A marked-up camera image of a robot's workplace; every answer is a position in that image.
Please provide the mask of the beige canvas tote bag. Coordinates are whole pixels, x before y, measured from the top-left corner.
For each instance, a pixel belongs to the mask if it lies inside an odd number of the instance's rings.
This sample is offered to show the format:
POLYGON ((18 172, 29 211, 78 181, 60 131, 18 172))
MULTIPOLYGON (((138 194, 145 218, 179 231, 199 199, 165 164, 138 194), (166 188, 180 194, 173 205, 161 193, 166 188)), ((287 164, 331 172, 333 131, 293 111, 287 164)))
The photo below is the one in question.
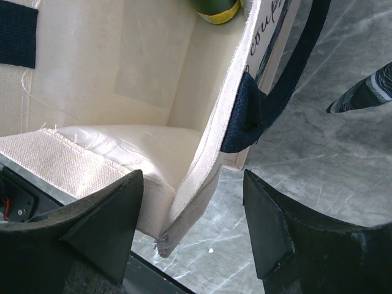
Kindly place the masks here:
POLYGON ((276 89, 300 6, 242 4, 219 24, 189 1, 2 1, 1 157, 74 198, 141 170, 137 229, 168 257, 243 167, 241 78, 276 89))

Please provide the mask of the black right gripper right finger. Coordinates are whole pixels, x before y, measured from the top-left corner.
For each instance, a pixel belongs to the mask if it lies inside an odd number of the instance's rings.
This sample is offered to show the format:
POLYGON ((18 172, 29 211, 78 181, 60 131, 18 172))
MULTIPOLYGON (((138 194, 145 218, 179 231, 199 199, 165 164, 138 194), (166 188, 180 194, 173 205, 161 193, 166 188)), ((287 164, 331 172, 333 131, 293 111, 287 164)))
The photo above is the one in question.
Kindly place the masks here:
POLYGON ((243 205, 266 293, 390 293, 391 224, 321 214, 244 172, 243 205))

